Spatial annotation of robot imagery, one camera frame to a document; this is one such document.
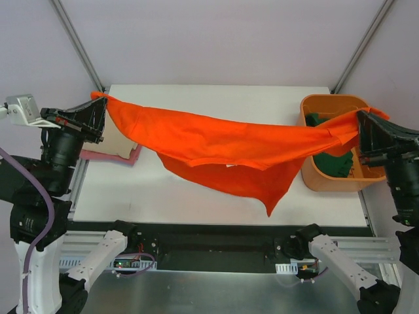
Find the orange t-shirt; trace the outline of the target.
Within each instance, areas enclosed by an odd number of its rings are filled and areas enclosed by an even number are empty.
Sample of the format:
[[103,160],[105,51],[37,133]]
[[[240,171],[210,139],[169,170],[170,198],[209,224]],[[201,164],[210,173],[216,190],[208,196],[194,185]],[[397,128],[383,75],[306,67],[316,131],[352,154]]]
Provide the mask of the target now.
[[316,127],[235,122],[112,96],[107,112],[123,136],[156,152],[168,171],[213,190],[255,198],[268,215],[307,157],[341,156],[359,143],[357,110]]

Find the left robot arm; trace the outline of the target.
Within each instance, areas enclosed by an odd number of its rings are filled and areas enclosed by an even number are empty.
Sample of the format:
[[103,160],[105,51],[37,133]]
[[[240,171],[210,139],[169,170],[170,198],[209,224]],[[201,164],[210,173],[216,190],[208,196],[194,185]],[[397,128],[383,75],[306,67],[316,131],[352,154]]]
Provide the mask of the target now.
[[88,293],[121,253],[137,250],[135,225],[117,220],[90,254],[60,272],[61,249],[72,203],[64,200],[85,143],[100,143],[107,98],[67,110],[39,109],[32,95],[10,96],[1,118],[41,130],[39,159],[1,153],[1,199],[12,205],[10,236],[20,263],[15,313],[80,313]]

